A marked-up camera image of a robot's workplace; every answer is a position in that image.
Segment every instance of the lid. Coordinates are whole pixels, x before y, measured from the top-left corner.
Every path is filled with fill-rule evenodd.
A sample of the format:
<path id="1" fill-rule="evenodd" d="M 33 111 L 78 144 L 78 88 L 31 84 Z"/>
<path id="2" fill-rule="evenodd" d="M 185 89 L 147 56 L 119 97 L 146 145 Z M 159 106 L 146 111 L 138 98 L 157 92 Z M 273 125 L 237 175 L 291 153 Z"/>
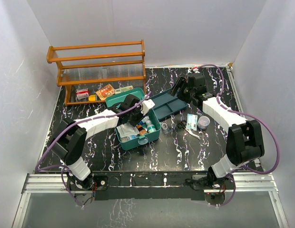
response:
<path id="1" fill-rule="evenodd" d="M 148 143 L 148 138 L 145 137 L 144 135 L 140 136 L 139 139 L 138 139 L 138 143 L 140 145 L 144 145 L 144 144 L 147 144 Z"/>
<path id="2" fill-rule="evenodd" d="M 122 92 L 120 94 L 115 94 L 115 95 L 109 96 L 105 99 L 105 103 L 108 107 L 111 107 L 112 105 L 114 105 L 116 103 L 123 102 L 125 97 L 128 94 L 132 94 L 132 95 L 138 97 L 140 100 L 143 99 L 145 96 L 145 94 L 141 88 L 135 88 L 132 90 Z"/>
<path id="3" fill-rule="evenodd" d="M 159 121 L 187 107 L 186 102 L 179 100 L 177 96 L 168 94 L 170 89 L 151 97 L 155 103 L 153 109 Z"/>

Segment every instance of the small box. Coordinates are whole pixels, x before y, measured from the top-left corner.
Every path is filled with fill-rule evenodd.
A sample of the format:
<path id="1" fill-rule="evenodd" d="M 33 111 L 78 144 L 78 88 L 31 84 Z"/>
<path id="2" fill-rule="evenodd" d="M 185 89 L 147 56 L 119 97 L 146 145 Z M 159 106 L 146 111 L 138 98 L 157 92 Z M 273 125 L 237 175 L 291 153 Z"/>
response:
<path id="1" fill-rule="evenodd" d="M 96 94 L 100 98 L 101 101 L 104 101 L 107 97 L 115 94 L 115 89 L 111 84 L 107 84 L 106 86 L 99 89 Z"/>
<path id="2" fill-rule="evenodd" d="M 89 89 L 77 89 L 76 90 L 77 99 L 81 100 L 89 97 Z"/>

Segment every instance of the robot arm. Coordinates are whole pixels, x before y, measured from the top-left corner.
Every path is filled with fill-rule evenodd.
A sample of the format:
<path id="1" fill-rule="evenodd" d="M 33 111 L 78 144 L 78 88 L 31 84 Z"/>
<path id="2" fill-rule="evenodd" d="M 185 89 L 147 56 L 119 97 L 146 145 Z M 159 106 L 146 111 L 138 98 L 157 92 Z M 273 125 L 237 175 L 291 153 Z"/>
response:
<path id="1" fill-rule="evenodd" d="M 74 122 L 79 122 L 79 124 L 70 128 L 64 136 L 60 137 L 51 151 L 68 166 L 70 172 L 73 174 L 74 181 L 83 189 L 90 189 L 93 185 L 93 173 L 81 157 L 85 141 L 99 132 L 121 124 L 130 123 L 136 126 L 136 124 L 148 114 L 149 110 L 155 106 L 152 100 L 143 101 L 141 105 L 119 117 L 113 115 L 128 110 L 138 102 L 139 99 L 136 96 L 129 94 L 126 96 L 124 102 L 114 104 L 97 115 L 84 119 L 77 119 L 75 121 L 65 118 L 53 134 L 51 142 L 69 125 Z"/>
<path id="2" fill-rule="evenodd" d="M 177 94 L 180 100 L 187 103 L 193 102 L 228 133 L 226 155 L 208 169 L 207 177 L 200 180 L 204 185 L 212 186 L 224 181 L 229 173 L 264 155 L 260 123 L 229 112 L 230 108 L 224 105 L 219 97 L 207 91 L 205 78 L 201 73 L 189 74 L 188 78 L 178 78 L 169 94 Z"/>

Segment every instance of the white panel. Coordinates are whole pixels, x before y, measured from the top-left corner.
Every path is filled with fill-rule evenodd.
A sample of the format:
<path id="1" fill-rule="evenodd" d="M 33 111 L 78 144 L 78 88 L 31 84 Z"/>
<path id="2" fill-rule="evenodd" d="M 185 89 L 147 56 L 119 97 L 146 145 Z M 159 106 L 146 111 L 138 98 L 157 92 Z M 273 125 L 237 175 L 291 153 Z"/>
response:
<path id="1" fill-rule="evenodd" d="M 234 62 L 265 0 L 113 0 L 116 40 L 144 39 L 146 66 Z"/>
<path id="2" fill-rule="evenodd" d="M 203 112 L 211 116 L 222 128 L 228 133 L 229 127 L 234 124 L 245 124 L 245 118 L 239 116 L 238 114 L 231 113 L 228 111 L 228 106 L 226 106 L 222 101 L 218 104 L 216 97 L 212 97 L 203 102 Z"/>
<path id="3" fill-rule="evenodd" d="M 276 133 L 281 161 L 274 177 L 291 228 L 295 228 L 295 0 L 268 1 L 235 63 L 242 105 Z M 275 146 L 265 131 L 266 169 L 275 162 Z"/>
<path id="4" fill-rule="evenodd" d="M 144 39 L 161 66 L 233 62 L 266 0 L 27 1 L 53 46 Z"/>
<path id="5" fill-rule="evenodd" d="M 27 0 L 52 46 L 114 41 L 111 0 Z"/>
<path id="6" fill-rule="evenodd" d="M 48 47 L 25 0 L 0 0 L 0 228 L 12 226 L 59 91 Z"/>

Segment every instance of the scissors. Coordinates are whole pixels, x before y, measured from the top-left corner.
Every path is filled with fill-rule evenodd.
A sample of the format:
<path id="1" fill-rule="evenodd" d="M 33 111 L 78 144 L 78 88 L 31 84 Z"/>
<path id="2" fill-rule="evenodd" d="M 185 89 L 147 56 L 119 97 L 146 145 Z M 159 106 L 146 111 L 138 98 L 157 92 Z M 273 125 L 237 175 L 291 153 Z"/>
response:
<path id="1" fill-rule="evenodd" d="M 177 124 L 177 127 L 179 129 L 185 129 L 186 132 L 188 132 L 190 135 L 192 135 L 193 137 L 197 138 L 200 140 L 200 137 L 197 134 L 194 134 L 190 129 L 186 128 L 187 122 L 185 120 L 181 121 L 181 123 Z"/>

